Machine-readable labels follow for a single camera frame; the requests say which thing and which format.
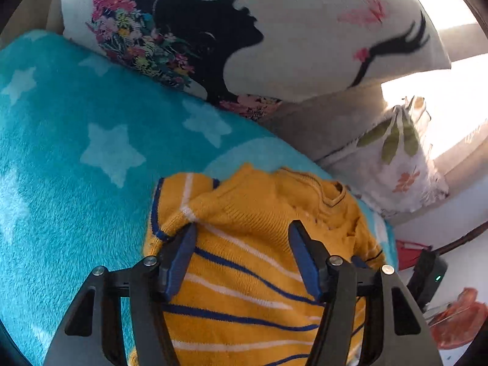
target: pillow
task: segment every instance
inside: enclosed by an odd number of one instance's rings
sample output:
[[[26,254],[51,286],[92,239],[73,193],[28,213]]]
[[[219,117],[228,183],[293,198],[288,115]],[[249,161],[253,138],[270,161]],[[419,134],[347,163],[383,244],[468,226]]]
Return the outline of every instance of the pillow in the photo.
[[[62,8],[72,41],[252,119],[280,100],[450,67],[418,0],[62,0]]]
[[[0,51],[0,320],[34,366],[96,265],[141,258],[161,177],[331,176],[254,122],[36,30]],[[391,227],[359,205],[390,264]],[[124,303],[125,347],[131,350]]]
[[[430,115],[422,97],[390,109],[371,130],[321,160],[320,165],[383,217],[413,212],[448,195],[429,158]]]

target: striped sweater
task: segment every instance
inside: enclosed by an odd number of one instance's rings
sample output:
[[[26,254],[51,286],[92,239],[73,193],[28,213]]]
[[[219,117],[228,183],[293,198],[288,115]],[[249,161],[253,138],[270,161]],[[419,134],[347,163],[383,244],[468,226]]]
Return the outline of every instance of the striped sweater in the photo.
[[[330,254],[385,263],[340,183],[250,165],[222,183],[192,173],[159,181],[143,254],[156,255],[189,222],[198,229],[180,292],[164,309],[182,365],[305,364],[323,307],[306,292],[289,247],[293,220]],[[350,356],[362,341],[364,306],[358,299]],[[135,351],[129,362],[137,365]]]

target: pink butterfly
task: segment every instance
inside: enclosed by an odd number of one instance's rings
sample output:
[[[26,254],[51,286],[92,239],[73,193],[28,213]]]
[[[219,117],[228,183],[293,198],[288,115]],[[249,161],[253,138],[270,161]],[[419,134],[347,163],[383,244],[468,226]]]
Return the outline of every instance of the pink butterfly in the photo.
[[[382,24],[388,15],[381,0],[366,0],[367,9],[352,9],[337,17],[338,22],[369,27],[371,24]]]

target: silver bolt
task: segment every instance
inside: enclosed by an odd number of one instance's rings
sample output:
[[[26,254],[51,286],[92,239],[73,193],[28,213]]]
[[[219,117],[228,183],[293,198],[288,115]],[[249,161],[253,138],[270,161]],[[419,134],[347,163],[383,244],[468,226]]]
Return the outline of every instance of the silver bolt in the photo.
[[[382,267],[381,267],[381,270],[383,271],[384,274],[386,275],[391,275],[395,272],[395,269],[389,265],[389,264],[384,264]]]
[[[148,267],[152,267],[157,262],[158,262],[158,259],[155,256],[147,256],[144,259],[144,265],[146,265]]]
[[[92,270],[92,274],[97,276],[97,277],[102,275],[104,272],[105,272],[105,267],[103,265],[99,265],[98,267],[95,267]]]
[[[339,265],[342,265],[343,260],[341,256],[330,256],[329,263],[338,267]]]

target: orange flower print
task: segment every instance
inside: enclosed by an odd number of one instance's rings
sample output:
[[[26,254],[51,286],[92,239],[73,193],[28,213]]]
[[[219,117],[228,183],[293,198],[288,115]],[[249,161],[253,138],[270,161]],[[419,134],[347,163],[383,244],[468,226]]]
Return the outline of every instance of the orange flower print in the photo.
[[[415,183],[416,178],[418,178],[420,172],[416,172],[415,169],[413,170],[412,174],[404,172],[401,174],[400,178],[398,179],[397,186],[392,191],[394,193],[406,193],[413,183]]]

